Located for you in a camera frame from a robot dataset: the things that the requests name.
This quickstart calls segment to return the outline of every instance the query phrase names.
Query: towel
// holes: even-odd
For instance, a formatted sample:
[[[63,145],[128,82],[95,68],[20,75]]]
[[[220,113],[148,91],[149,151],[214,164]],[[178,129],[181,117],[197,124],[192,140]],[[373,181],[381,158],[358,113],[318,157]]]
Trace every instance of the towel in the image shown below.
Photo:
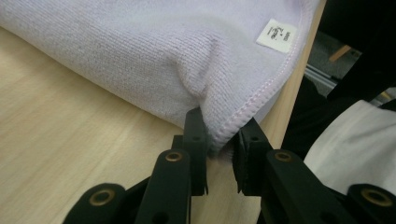
[[[319,0],[1,0],[0,25],[93,83],[183,126],[200,106],[211,154],[276,98]],[[256,43],[269,22],[289,50]]]

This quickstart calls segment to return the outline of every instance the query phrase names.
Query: white cloth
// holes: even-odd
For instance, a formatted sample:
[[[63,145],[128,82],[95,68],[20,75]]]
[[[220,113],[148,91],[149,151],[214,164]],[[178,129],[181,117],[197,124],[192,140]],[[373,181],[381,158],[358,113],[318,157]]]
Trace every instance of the white cloth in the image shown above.
[[[1,0],[0,25],[126,101],[182,127],[200,106],[216,153],[276,96],[319,0]],[[255,43],[270,19],[289,53]]]
[[[368,183],[396,195],[396,113],[357,102],[323,132],[304,162],[341,193]]]

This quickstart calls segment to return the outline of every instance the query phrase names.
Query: towel label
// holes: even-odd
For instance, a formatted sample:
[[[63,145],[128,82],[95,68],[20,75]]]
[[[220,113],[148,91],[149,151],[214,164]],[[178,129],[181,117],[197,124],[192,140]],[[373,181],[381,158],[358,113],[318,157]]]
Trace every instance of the towel label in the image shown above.
[[[286,23],[271,19],[257,38],[256,43],[283,53],[288,53],[297,29]]]

